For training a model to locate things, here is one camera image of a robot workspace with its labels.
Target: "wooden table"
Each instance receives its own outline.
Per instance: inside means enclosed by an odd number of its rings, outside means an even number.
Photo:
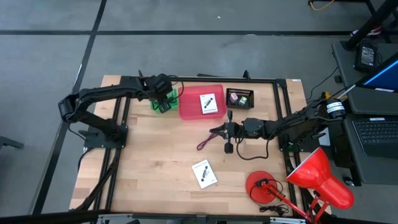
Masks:
[[[120,76],[104,76],[102,86],[116,85]],[[286,80],[292,111],[306,106],[300,80]],[[185,86],[214,83],[184,82]],[[277,119],[274,92],[271,84],[222,83],[224,89],[254,90],[255,107],[250,110],[233,109],[234,121],[247,117]],[[285,116],[282,90],[279,90]],[[95,114],[111,118],[115,100],[96,104]],[[127,125],[129,133],[122,150],[111,210],[124,213],[179,213],[209,215],[277,215],[259,212],[259,206],[246,194],[246,177],[256,170],[264,170],[282,182],[284,194],[289,197],[285,181],[283,155],[277,139],[269,143],[269,158],[244,161],[233,154],[224,153],[224,140],[215,138],[201,151],[196,146],[209,136],[209,129],[222,125],[223,119],[183,121],[177,111],[157,114],[149,101],[131,100]],[[245,157],[265,155],[265,140],[245,139],[239,146]],[[304,160],[309,153],[301,153]],[[81,162],[70,208],[79,206],[93,190],[100,176],[104,149],[94,149]],[[208,159],[218,183],[203,190],[193,175],[191,166]],[[104,187],[101,208],[104,207],[108,187]],[[299,207],[301,196],[295,188]],[[275,199],[269,205],[281,204]]]

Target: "red cable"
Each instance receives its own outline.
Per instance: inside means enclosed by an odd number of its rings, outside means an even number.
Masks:
[[[217,137],[217,134],[211,133],[210,136],[204,140],[203,142],[201,142],[198,146],[197,146],[197,150],[201,150],[205,147],[205,145],[207,144],[208,141],[212,140],[213,138]]]

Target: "red desk lamp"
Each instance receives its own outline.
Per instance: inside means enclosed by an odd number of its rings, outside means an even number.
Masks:
[[[313,199],[307,213],[287,200],[285,195],[278,191],[276,181],[273,180],[275,179],[267,172],[253,172],[246,179],[246,192],[258,203],[269,203],[277,197],[310,222],[312,222],[310,211],[315,208],[319,200],[324,201],[324,204],[313,219],[315,223],[329,204],[340,209],[350,208],[354,204],[353,193],[331,174],[329,160],[320,147],[286,178],[299,187],[316,190],[318,195]]]

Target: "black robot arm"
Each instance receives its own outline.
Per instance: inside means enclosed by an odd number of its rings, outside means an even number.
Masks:
[[[346,116],[346,111],[340,100],[317,100],[294,114],[288,115],[278,121],[246,118],[242,125],[232,122],[232,111],[228,111],[228,120],[220,127],[210,130],[227,140],[225,153],[233,153],[231,138],[236,139],[268,139],[284,133],[290,142],[298,141],[307,135],[319,138],[319,132],[330,123],[341,122]]]
[[[172,83],[165,74],[148,78],[131,77],[128,84],[83,89],[70,94],[58,103],[61,118],[64,122],[82,122],[99,129],[107,141],[119,141],[121,130],[113,119],[103,119],[87,112],[89,105],[119,97],[157,100],[161,104],[171,92]]]

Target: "red container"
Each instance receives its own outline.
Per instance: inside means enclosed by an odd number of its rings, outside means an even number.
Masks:
[[[216,96],[217,113],[201,112],[200,95],[214,93]],[[178,110],[184,120],[222,118],[226,113],[224,88],[222,85],[185,86],[183,94],[178,98]]]

